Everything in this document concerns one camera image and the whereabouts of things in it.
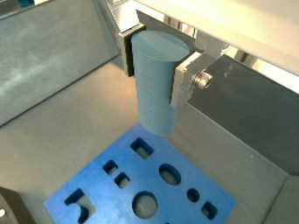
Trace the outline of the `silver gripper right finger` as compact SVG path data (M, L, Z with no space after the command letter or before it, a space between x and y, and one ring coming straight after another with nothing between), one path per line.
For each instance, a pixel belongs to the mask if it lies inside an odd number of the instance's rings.
M188 56L176 68L173 79L172 106L180 109L193 98L196 88L209 88L213 75L206 72L229 50L230 45L209 34L200 32L194 42L197 50Z

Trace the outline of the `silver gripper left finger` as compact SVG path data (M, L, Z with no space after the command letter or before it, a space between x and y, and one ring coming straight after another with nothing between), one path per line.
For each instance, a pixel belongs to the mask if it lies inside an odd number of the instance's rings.
M138 24L129 30L118 34L118 40L121 44L121 53L123 57L123 66L125 72L129 77L135 75L135 66L134 66L134 54L133 54L133 43L131 39L135 34L146 30L145 24Z

